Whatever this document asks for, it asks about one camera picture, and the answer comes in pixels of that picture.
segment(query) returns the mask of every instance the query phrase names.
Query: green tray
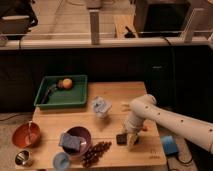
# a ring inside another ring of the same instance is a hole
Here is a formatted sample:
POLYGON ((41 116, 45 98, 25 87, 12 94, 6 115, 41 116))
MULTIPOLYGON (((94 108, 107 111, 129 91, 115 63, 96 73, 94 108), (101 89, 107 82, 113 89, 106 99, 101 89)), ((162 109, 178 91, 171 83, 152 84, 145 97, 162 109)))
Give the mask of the green tray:
POLYGON ((87 102, 87 76, 86 75, 66 75, 66 76, 46 76, 43 78, 38 93, 36 95, 34 106, 40 109, 58 109, 82 107, 87 102), (73 87, 70 90, 56 90, 49 95, 49 100, 41 104, 47 89, 57 83, 58 80, 71 78, 73 87))

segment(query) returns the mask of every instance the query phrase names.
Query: blue mug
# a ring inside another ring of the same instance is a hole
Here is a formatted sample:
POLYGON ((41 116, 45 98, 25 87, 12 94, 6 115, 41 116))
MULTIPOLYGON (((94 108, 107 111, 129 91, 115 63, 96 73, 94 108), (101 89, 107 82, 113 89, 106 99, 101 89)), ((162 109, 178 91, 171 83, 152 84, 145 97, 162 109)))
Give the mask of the blue mug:
POLYGON ((70 167, 70 159, 68 154, 60 152, 53 159, 53 166, 56 171, 66 171, 70 167))

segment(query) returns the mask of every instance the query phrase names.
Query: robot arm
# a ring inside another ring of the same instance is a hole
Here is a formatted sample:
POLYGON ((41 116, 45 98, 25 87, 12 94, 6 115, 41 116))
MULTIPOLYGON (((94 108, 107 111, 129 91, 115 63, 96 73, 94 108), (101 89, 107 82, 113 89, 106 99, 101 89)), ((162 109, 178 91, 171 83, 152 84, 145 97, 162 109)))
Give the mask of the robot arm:
POLYGON ((128 133, 139 132, 144 119, 148 118, 213 153, 212 123, 161 109, 156 106, 155 98, 149 94, 132 100, 130 108, 132 112, 124 122, 128 133))

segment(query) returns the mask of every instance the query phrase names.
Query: wooden tabletop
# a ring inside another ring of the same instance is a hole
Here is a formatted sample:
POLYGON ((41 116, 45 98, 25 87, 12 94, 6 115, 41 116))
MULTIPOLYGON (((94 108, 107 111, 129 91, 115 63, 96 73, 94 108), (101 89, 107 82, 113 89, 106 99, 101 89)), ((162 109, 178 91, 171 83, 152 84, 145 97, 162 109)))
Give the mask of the wooden tabletop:
MULTIPOLYGON (((29 149, 34 164, 27 169, 52 169, 54 156, 63 151, 58 146, 60 135, 74 126, 86 127, 92 136, 92 143, 111 141, 111 148, 103 154, 95 168, 164 166, 166 158, 155 122, 146 120, 147 131, 140 132, 140 141, 132 151, 116 143, 116 134, 121 133, 122 124, 130 112, 128 104, 132 99, 146 93, 143 82, 89 83, 88 101, 84 108, 40 110, 36 108, 33 121, 41 129, 42 139, 38 147, 29 149), (112 103, 107 119, 99 119, 91 109, 91 101, 101 96, 112 103)), ((72 161, 71 168, 82 168, 81 162, 72 161)))

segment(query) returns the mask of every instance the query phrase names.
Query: bunch of grapes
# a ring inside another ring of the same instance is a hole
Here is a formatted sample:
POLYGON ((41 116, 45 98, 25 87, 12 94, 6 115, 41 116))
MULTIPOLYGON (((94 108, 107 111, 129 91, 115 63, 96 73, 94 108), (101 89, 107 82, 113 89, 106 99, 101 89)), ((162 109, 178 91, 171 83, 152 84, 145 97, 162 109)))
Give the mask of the bunch of grapes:
POLYGON ((83 156, 83 167, 90 167, 92 164, 95 164, 99 161, 99 158, 102 157, 104 152, 106 152, 110 146, 112 145, 112 142, 99 142, 95 146, 90 147, 89 150, 84 154, 83 156))

